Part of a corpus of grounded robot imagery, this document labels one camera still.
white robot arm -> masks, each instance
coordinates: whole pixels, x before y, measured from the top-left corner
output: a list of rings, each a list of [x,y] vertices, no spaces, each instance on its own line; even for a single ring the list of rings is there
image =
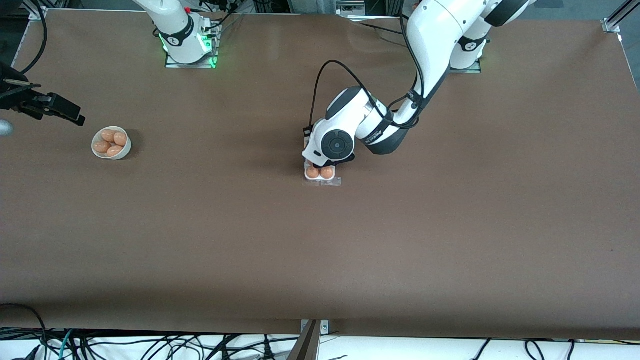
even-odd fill
[[[529,2],[423,0],[403,31],[418,75],[398,112],[392,113],[363,86],[348,88],[329,105],[325,118],[313,125],[302,155],[317,168],[351,161],[356,138],[374,154],[394,152],[444,81],[452,53],[463,35],[477,21],[492,26],[506,24]]]
[[[133,0],[151,16],[164,50],[177,62],[194,63],[212,51],[206,41],[211,20],[187,13],[178,0]]]

black cable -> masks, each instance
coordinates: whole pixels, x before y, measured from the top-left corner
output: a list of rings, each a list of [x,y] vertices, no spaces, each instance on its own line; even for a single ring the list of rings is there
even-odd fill
[[[140,358],[140,360],[145,360],[145,357],[147,356],[147,354],[149,352],[151,352],[151,349],[153,349],[154,347],[156,347],[156,345],[160,344],[163,340],[166,340],[168,338],[169,338],[168,336],[165,336],[165,337],[161,338],[160,340],[156,340],[156,343],[151,345],[151,347],[148,348],[147,351],[145,351],[144,354],[142,354],[142,357]]]
[[[279,343],[281,341],[294,341],[297,340],[298,338],[284,338],[284,339],[275,339],[275,340],[269,340],[269,343]],[[232,356],[236,355],[237,353],[239,353],[240,351],[247,351],[247,350],[255,350],[254,348],[260,345],[265,345],[267,341],[263,341],[262,343],[256,343],[253,345],[248,345],[246,347],[240,348],[236,351],[233,352],[233,354],[230,354],[229,356],[223,357],[221,360],[229,360]]]
[[[569,348],[569,354],[567,354],[566,360],[571,360],[571,355],[573,355],[573,348],[575,348],[575,340],[569,339],[569,342],[571,343],[571,347]]]
[[[380,108],[378,107],[378,102],[373,99],[373,96],[371,96],[371,93],[369,93],[367,88],[364,86],[362,81],[360,81],[360,79],[358,79],[356,74],[354,74],[353,71],[351,71],[351,69],[349,69],[349,67],[347,67],[347,65],[339,62],[338,60],[328,60],[326,63],[324,63],[324,65],[322,65],[322,67],[320,68],[320,71],[318,72],[318,77],[316,78],[316,85],[314,87],[314,97],[313,97],[313,100],[311,102],[311,114],[309,114],[309,126],[311,126],[311,123],[312,123],[313,117],[314,117],[314,108],[316,107],[316,95],[317,95],[317,91],[318,91],[318,82],[320,82],[320,75],[322,75],[322,71],[324,70],[324,68],[327,65],[331,64],[331,63],[335,63],[335,64],[340,65],[344,70],[346,70],[349,73],[349,75],[351,75],[351,77],[358,83],[358,85],[360,85],[360,88],[362,88],[362,90],[364,90],[365,94],[367,94],[367,97],[369,98],[369,102],[376,109],[376,111],[378,112],[378,115],[380,115],[380,118],[384,119],[385,116],[382,115],[382,111],[380,111]]]
[[[216,345],[214,350],[211,351],[211,353],[206,357],[205,360],[211,360],[211,358],[213,358],[218,352],[220,352],[220,350],[223,347],[226,347],[227,344],[229,344],[231,341],[238,338],[239,336],[240,336],[239,334],[232,334],[232,335],[229,335],[228,337],[225,335],[222,341]]]
[[[524,342],[524,350],[527,352],[527,355],[532,359],[532,360],[538,360],[535,357],[533,357],[533,355],[531,354],[531,352],[529,351],[529,344],[532,343],[536,349],[538,349],[538,353],[540,354],[540,360],[545,360],[545,355],[542,354],[542,350],[540,350],[540,347],[538,346],[538,344],[533,341],[533,340],[527,340]]]
[[[36,57],[33,59],[33,61],[29,64],[29,66],[27,66],[24,70],[20,71],[21,74],[26,74],[27,71],[31,70],[31,68],[36,65],[40,57],[42,57],[42,54],[44,53],[44,49],[47,47],[47,37],[49,34],[47,32],[47,21],[44,19],[44,13],[42,12],[42,8],[40,6],[42,3],[40,2],[40,0],[33,0],[33,2],[34,2],[34,5],[38,8],[38,14],[40,15],[40,19],[42,20],[42,31],[43,31],[42,45],[40,45],[40,51],[38,52]]]
[[[406,99],[406,95],[402,96],[399,99],[393,100],[391,102],[391,104],[389,104],[389,108],[391,109],[391,107],[393,107],[393,105],[395,105],[395,104],[397,104],[397,103],[399,103],[399,102],[401,102],[402,100],[405,100],[405,99]]]
[[[89,357],[86,355],[86,348],[84,347],[85,341],[86,337],[80,339],[80,352],[82,352],[82,357],[84,360],[89,360]]]
[[[211,6],[209,6],[209,4],[206,1],[200,1],[200,5],[204,4],[204,6],[207,7],[207,9],[209,9],[210,12],[213,12],[213,9],[211,8]]]
[[[480,359],[480,357],[482,356],[482,353],[484,352],[484,348],[486,348],[487,345],[489,345],[489,342],[491,341],[491,338],[488,338],[484,344],[482,344],[482,347],[480,347],[480,350],[478,351],[478,353],[476,354],[476,357],[474,357],[471,360],[478,360]]]
[[[381,28],[379,26],[375,26],[375,25],[370,25],[370,24],[362,24],[361,22],[359,22],[360,25],[362,26],[367,26],[368,28],[374,28],[374,29],[378,29],[378,30],[383,30],[383,31],[388,31],[390,33],[394,33],[394,34],[400,34],[402,35],[402,33],[400,31],[396,31],[396,30],[391,30],[391,29],[387,29],[387,28]]]
[[[416,67],[416,69],[418,71],[418,77],[420,77],[420,99],[418,100],[418,103],[415,104],[417,106],[418,110],[411,116],[409,121],[407,121],[405,123],[405,124],[408,124],[408,125],[402,124],[402,125],[398,126],[399,129],[406,130],[406,129],[414,128],[420,122],[420,112],[422,111],[422,102],[424,101],[424,74],[422,73],[422,68],[420,68],[420,64],[418,63],[418,59],[415,56],[415,53],[413,52],[413,49],[411,48],[411,44],[409,44],[409,38],[406,35],[406,24],[404,23],[403,19],[409,19],[409,17],[407,17],[405,14],[403,14],[403,7],[404,7],[404,0],[403,0],[402,5],[400,6],[400,19],[399,19],[400,20],[400,28],[402,30],[402,36],[404,38],[404,42],[406,43],[406,47],[407,47],[407,49],[409,49],[409,53],[411,54],[411,57],[412,57],[413,62],[415,64],[415,67]]]
[[[15,88],[13,90],[9,90],[7,92],[4,92],[4,93],[0,94],[0,100],[4,99],[5,97],[9,97],[11,95],[15,95],[15,94],[17,94],[19,92],[31,90],[33,88],[40,88],[40,87],[42,87],[42,85],[40,85],[40,84],[29,84],[29,85],[25,85],[25,86],[20,86],[19,88]]]
[[[269,341],[269,337],[264,335],[264,356],[262,357],[264,360],[275,360],[276,356],[271,350],[271,343]]]
[[[3,307],[18,307],[20,309],[25,309],[28,311],[31,311],[36,318],[38,318],[38,322],[40,323],[40,328],[42,329],[42,339],[40,340],[42,343],[44,343],[45,347],[44,347],[44,359],[48,359],[47,357],[47,329],[44,325],[44,321],[42,321],[42,317],[40,317],[40,314],[38,314],[38,311],[35,311],[31,306],[27,306],[27,305],[22,305],[22,304],[15,304],[13,302],[7,302],[4,304],[0,304],[0,309]]]
[[[566,356],[566,360],[571,360],[571,356],[573,355],[573,350],[575,348],[575,340],[573,339],[569,339],[569,342],[571,343],[571,347],[569,348],[569,354],[567,354]],[[529,344],[532,343],[535,347],[536,350],[538,350],[538,353],[540,354],[540,360],[545,360],[545,355],[542,353],[542,350],[540,349],[540,347],[538,346],[538,344],[533,341],[533,340],[527,340],[524,342],[524,349],[527,352],[527,355],[532,359],[532,360],[538,360],[536,359],[533,354],[531,354],[531,352],[529,351]]]
[[[205,28],[204,30],[205,30],[205,31],[209,31],[209,30],[211,30],[211,29],[215,29],[215,28],[217,28],[218,26],[221,26],[221,25],[222,25],[222,23],[223,23],[225,20],[227,20],[227,19],[231,16],[231,14],[233,14],[233,13],[234,13],[234,12],[228,12],[228,13],[225,15],[225,17],[223,17],[223,18],[222,18],[222,20],[220,20],[220,21],[219,21],[219,23],[217,23],[217,24],[215,24],[215,25],[212,25],[212,26],[211,26],[211,27],[209,27],[209,28]]]
[[[69,338],[67,343],[69,345],[69,348],[71,349],[72,359],[79,360],[80,357],[78,356],[78,352],[77,352],[78,348],[76,347],[76,339]]]
[[[187,344],[192,342],[193,340],[195,340],[195,338],[197,338],[198,336],[193,336],[191,339],[186,340],[185,342],[183,342],[180,345],[177,345],[176,347],[178,348],[176,351],[173,350],[173,345],[170,345],[171,350],[169,351],[169,353],[171,354],[171,358],[173,359],[173,354],[175,354],[176,352],[178,352],[182,347],[187,347]]]

metal frame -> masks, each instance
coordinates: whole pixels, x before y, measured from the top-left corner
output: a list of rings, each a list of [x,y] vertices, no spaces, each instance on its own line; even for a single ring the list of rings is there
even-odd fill
[[[602,29],[606,33],[619,33],[620,22],[640,6],[640,0],[626,0],[610,16],[601,20]]]
[[[329,331],[329,325],[326,325],[326,329],[322,328],[323,320],[307,320],[307,323],[303,323],[302,334],[296,344],[293,345],[293,349],[289,353],[287,360],[317,360],[318,346],[320,345],[320,335],[323,330]]]

brown table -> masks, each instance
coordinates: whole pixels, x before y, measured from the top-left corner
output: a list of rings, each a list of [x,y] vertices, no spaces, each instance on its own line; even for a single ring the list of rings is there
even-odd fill
[[[4,112],[0,300],[47,326],[640,338],[640,96],[616,35],[586,22],[493,32],[389,156],[356,147],[305,186],[317,71],[349,65],[386,103],[401,38],[334,16],[246,16],[215,70],[165,69],[149,17],[51,11],[29,79],[82,128]],[[17,68],[40,46],[29,30]],[[318,110],[353,80],[328,69]],[[104,161],[93,134],[131,133]],[[2,325],[35,326],[29,315]]]

egg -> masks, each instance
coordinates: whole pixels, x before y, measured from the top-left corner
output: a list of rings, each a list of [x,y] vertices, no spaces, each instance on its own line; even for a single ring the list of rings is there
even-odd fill
[[[117,154],[120,154],[120,151],[122,151],[122,146],[114,145],[107,150],[107,156],[116,156]]]
[[[314,168],[313,166],[307,168],[307,176],[309,179],[315,179],[320,174],[320,170]]]
[[[322,176],[323,179],[331,179],[333,177],[333,168],[323,167],[320,169],[320,176]]]
[[[115,134],[113,134],[113,142],[115,142],[116,145],[120,145],[120,146],[126,145],[127,134],[117,131]]]
[[[106,154],[107,150],[109,150],[110,147],[111,147],[111,144],[108,142],[97,142],[93,145],[93,150],[101,154]]]
[[[113,142],[113,135],[115,135],[115,133],[113,130],[102,130],[100,136],[106,142]]]

